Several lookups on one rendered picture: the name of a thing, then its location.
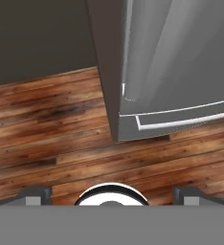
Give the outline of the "stainless steel fridge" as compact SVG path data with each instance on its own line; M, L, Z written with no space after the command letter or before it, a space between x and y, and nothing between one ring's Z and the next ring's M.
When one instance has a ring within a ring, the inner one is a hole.
M118 140L120 117L169 113L198 116L224 112L224 101L153 113L123 114L121 112L125 1L86 0L101 89L113 140L126 142Z

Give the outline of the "round white and black disc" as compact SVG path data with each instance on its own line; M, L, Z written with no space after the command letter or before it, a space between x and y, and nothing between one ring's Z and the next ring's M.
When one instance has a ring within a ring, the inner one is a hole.
M148 206L147 199L136 189L122 183L101 183L84 191L75 206Z

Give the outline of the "steel fridge freezer drawer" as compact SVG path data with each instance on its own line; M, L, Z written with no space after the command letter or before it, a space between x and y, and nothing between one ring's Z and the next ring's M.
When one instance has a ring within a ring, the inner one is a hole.
M142 124L148 124L148 123L167 123L167 122L173 122L173 121L201 118L201 117L211 116L211 115L194 116L193 114L191 114L190 116L187 116L187 115L179 115L178 113L169 113L169 114L163 114L163 115L158 114L158 115L136 115L136 116L140 116ZM161 136L166 136L166 135L169 135L175 132L179 132L182 130L192 129L196 126L200 126L203 124L212 123L214 121L195 123L193 125L183 125L183 126L167 127L167 128L162 128L162 129L139 131L137 124L136 124L135 116L120 117L118 140L119 141L134 141L134 140L161 137Z

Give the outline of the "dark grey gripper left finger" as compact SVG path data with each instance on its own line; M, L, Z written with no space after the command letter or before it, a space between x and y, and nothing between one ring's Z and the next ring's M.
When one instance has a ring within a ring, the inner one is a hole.
M14 197L0 200L0 205L9 206L48 206L52 204L52 189L49 187L28 187Z

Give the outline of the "steel fridge door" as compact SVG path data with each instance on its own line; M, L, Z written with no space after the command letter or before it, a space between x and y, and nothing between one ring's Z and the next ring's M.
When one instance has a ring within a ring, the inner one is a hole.
M134 0L123 114L224 101L224 0Z

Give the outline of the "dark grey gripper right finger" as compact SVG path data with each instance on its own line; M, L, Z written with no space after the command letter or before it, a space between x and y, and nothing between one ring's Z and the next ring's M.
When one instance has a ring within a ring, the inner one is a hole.
M221 198L210 196L197 187L175 187L173 204L178 206L224 205Z

